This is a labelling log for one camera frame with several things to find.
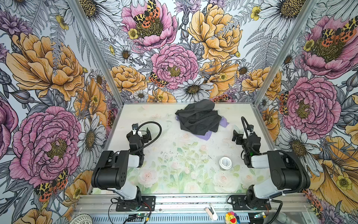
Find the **right aluminium corner post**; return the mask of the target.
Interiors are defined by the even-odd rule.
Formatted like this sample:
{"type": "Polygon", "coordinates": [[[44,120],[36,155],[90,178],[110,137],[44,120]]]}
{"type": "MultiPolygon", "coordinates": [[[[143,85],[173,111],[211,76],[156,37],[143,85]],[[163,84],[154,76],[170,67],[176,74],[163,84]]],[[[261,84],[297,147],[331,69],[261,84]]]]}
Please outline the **right aluminium corner post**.
{"type": "Polygon", "coordinates": [[[292,28],[292,31],[288,32],[287,38],[284,41],[282,47],[280,48],[277,58],[275,59],[274,63],[272,64],[269,73],[264,80],[260,90],[258,91],[255,100],[253,101],[254,106],[258,106],[261,99],[265,95],[266,91],[270,87],[271,82],[275,78],[277,72],[279,71],[279,68],[284,61],[285,57],[287,56],[288,52],[290,51],[291,45],[294,43],[295,39],[298,37],[301,29],[306,26],[307,20],[311,13],[313,12],[313,9],[316,5],[317,1],[309,0],[306,1],[303,5],[303,8],[301,12],[298,15],[298,18],[296,22],[294,23],[294,26],[292,28]]]}

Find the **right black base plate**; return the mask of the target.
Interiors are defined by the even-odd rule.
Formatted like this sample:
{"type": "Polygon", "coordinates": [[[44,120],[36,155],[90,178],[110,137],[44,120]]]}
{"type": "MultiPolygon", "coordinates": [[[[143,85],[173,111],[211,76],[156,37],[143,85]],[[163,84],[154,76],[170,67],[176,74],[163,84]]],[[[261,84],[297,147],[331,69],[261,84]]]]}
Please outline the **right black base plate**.
{"type": "Polygon", "coordinates": [[[271,210],[270,201],[267,199],[258,199],[256,197],[249,198],[246,195],[231,195],[227,199],[234,211],[249,211],[249,210],[271,210]]]}

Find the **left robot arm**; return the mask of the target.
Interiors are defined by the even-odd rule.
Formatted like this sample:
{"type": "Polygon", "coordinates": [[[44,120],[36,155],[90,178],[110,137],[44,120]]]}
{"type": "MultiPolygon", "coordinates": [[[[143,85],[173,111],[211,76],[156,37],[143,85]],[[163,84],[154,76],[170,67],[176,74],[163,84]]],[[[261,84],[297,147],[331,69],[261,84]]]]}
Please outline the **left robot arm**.
{"type": "Polygon", "coordinates": [[[127,171],[129,168],[142,167],[145,155],[141,148],[149,143],[152,137],[149,130],[131,131],[126,137],[129,150],[102,152],[93,171],[91,185],[119,195],[118,211],[138,211],[144,205],[141,191],[127,180],[127,171]]]}

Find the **white tape roll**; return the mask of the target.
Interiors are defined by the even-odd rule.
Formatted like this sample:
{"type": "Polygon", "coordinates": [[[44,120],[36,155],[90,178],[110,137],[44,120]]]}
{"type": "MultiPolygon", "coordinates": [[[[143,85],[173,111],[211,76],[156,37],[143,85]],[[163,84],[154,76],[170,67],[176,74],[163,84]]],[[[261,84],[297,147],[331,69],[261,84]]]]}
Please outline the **white tape roll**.
{"type": "Polygon", "coordinates": [[[230,170],[233,167],[233,163],[230,158],[224,156],[219,160],[219,166],[221,170],[230,170]]]}

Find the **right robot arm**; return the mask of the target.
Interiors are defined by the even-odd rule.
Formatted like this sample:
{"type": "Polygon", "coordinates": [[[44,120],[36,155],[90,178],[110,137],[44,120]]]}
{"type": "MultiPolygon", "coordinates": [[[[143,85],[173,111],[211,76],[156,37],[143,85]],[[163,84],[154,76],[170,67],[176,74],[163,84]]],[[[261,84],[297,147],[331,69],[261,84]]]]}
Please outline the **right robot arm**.
{"type": "Polygon", "coordinates": [[[297,193],[310,186],[310,177],[294,152],[283,150],[260,152],[261,138],[255,132],[238,133],[233,138],[241,145],[244,164],[250,169],[269,169],[269,178],[248,187],[245,195],[231,195],[228,203],[235,211],[271,209],[274,198],[297,193]]]}

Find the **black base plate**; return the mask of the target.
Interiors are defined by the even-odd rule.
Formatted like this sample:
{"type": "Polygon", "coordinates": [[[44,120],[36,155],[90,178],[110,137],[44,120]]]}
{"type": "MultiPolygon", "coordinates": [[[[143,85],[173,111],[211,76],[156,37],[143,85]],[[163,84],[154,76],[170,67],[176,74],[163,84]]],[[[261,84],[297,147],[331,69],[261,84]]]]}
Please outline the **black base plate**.
{"type": "Polygon", "coordinates": [[[267,199],[258,199],[256,197],[249,198],[246,195],[231,195],[227,199],[234,211],[249,211],[249,210],[271,210],[270,201],[267,199]]]}
{"type": "Polygon", "coordinates": [[[155,210],[156,196],[142,196],[133,200],[119,201],[116,205],[117,212],[150,212],[155,210]]]}

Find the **lavender purple cloth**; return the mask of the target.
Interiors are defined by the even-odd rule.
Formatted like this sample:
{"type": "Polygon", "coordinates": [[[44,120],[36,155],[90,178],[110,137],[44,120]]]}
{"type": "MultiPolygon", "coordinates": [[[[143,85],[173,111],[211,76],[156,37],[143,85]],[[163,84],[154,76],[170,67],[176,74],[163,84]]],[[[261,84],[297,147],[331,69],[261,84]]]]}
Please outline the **lavender purple cloth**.
{"type": "MultiPolygon", "coordinates": [[[[176,120],[180,123],[180,128],[184,131],[190,132],[186,127],[184,127],[184,125],[181,124],[180,120],[179,120],[179,116],[176,116],[176,120]]],[[[219,126],[226,128],[229,125],[229,122],[227,121],[227,119],[225,117],[222,116],[222,119],[219,122],[219,126]]],[[[198,137],[199,139],[202,139],[204,141],[208,141],[211,136],[213,134],[213,131],[207,131],[204,135],[195,135],[195,137],[198,137]]]]}

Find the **dark grey cloth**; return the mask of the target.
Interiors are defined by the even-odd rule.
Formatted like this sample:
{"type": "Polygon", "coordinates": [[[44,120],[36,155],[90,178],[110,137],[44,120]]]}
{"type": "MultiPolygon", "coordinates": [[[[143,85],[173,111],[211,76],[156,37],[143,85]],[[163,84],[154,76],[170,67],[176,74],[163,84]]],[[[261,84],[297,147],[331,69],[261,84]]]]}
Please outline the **dark grey cloth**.
{"type": "Polygon", "coordinates": [[[192,134],[204,135],[207,131],[216,133],[222,117],[214,109],[215,103],[203,99],[200,102],[188,104],[184,109],[178,110],[175,115],[192,134]]]}

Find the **white perforated disc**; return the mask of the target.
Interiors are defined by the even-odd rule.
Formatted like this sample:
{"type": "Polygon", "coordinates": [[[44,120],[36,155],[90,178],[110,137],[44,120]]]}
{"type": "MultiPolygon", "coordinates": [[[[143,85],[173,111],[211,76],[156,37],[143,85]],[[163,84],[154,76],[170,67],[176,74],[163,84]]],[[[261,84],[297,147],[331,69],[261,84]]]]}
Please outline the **white perforated disc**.
{"type": "Polygon", "coordinates": [[[73,218],[70,224],[93,224],[93,220],[88,214],[80,214],[73,218]]]}

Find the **aluminium front rail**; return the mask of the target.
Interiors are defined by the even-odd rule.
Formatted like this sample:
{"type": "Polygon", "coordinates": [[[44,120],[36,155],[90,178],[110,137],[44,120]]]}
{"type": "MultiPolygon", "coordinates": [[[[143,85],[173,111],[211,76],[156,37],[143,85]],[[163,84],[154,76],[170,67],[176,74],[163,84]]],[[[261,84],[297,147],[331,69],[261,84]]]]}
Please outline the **aluminium front rail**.
{"type": "MultiPolygon", "coordinates": [[[[159,194],[156,195],[154,214],[169,213],[204,213],[205,208],[213,206],[217,213],[231,211],[233,206],[227,203],[230,194],[159,194]]],[[[116,206],[111,204],[116,194],[83,195],[73,212],[79,214],[117,214],[116,206]]],[[[302,193],[294,193],[277,197],[283,202],[281,212],[309,212],[312,211],[308,199],[302,193]]]]}

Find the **white marker pen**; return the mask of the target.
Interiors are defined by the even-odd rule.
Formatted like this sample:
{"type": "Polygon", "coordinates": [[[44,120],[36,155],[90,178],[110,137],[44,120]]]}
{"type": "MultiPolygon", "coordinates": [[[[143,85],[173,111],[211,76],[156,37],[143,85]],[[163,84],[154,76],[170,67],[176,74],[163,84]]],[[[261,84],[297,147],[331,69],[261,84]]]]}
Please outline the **white marker pen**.
{"type": "Polygon", "coordinates": [[[218,215],[217,215],[217,213],[214,209],[214,206],[212,204],[209,204],[209,207],[206,208],[206,211],[212,221],[218,220],[218,215]]]}

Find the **aluminium corner post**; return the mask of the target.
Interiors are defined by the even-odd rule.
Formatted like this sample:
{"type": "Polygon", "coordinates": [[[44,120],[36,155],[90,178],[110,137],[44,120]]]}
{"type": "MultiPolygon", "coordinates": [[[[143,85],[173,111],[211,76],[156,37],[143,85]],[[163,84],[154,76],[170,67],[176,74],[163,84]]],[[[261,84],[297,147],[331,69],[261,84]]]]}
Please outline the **aluminium corner post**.
{"type": "Polygon", "coordinates": [[[261,99],[265,95],[266,91],[270,87],[271,82],[275,78],[277,72],[279,71],[279,68],[284,61],[285,57],[287,56],[288,52],[290,51],[291,45],[294,43],[295,39],[298,37],[301,29],[306,26],[307,20],[311,13],[313,12],[313,9],[316,5],[317,1],[309,0],[306,1],[303,5],[303,8],[301,12],[298,15],[298,18],[296,22],[294,23],[294,26],[292,28],[292,31],[288,32],[287,38],[284,41],[282,47],[280,48],[277,58],[275,59],[274,63],[272,64],[269,73],[264,80],[260,90],[258,91],[255,100],[253,101],[254,106],[258,106],[261,99]]]}
{"type": "Polygon", "coordinates": [[[85,14],[82,10],[82,7],[80,5],[79,1],[69,1],[69,6],[74,13],[74,17],[78,23],[78,25],[81,28],[81,31],[83,32],[83,35],[89,44],[89,47],[91,49],[91,52],[93,53],[94,57],[96,58],[96,61],[99,65],[99,68],[101,69],[106,81],[108,82],[109,88],[112,91],[112,94],[119,106],[119,108],[123,108],[124,102],[123,99],[117,89],[117,86],[113,80],[113,77],[110,73],[110,69],[107,66],[107,63],[101,53],[101,50],[99,48],[98,42],[96,40],[95,35],[91,31],[91,27],[89,23],[87,22],[87,19],[85,18],[85,14]]]}

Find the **left aluminium corner post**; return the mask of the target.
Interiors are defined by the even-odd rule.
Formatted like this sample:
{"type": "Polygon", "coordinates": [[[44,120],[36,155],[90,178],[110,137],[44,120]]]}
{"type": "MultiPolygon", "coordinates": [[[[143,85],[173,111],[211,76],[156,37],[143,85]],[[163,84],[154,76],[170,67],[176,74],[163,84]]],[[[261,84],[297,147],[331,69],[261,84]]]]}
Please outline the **left aluminium corner post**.
{"type": "Polygon", "coordinates": [[[123,108],[124,102],[123,99],[117,89],[117,86],[113,80],[113,77],[110,73],[110,69],[107,66],[107,63],[101,53],[101,50],[99,48],[98,42],[96,40],[95,35],[91,31],[91,27],[89,23],[87,22],[87,19],[85,18],[85,14],[82,10],[82,7],[80,5],[79,1],[69,1],[69,6],[74,13],[74,17],[78,23],[78,25],[81,28],[81,31],[83,32],[83,35],[89,44],[89,47],[91,49],[91,52],[93,53],[94,57],[96,58],[96,61],[99,65],[99,68],[101,69],[106,81],[108,82],[109,88],[112,91],[112,94],[119,106],[119,108],[123,108]]]}

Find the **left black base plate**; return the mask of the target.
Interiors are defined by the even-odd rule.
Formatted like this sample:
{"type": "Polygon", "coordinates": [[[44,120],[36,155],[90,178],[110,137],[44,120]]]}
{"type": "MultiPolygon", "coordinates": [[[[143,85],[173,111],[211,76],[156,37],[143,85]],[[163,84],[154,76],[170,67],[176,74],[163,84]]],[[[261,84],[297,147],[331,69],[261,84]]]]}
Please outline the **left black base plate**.
{"type": "Polygon", "coordinates": [[[133,200],[119,201],[116,205],[117,212],[150,212],[155,210],[156,196],[142,196],[133,200]]]}

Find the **colourful flower toy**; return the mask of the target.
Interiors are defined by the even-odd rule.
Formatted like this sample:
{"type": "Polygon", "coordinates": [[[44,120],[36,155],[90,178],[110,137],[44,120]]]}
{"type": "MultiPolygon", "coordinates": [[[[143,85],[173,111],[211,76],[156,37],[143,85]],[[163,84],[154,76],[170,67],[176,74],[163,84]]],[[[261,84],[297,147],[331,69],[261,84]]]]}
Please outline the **colourful flower toy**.
{"type": "Polygon", "coordinates": [[[225,224],[240,224],[238,215],[233,211],[225,214],[225,224]]]}

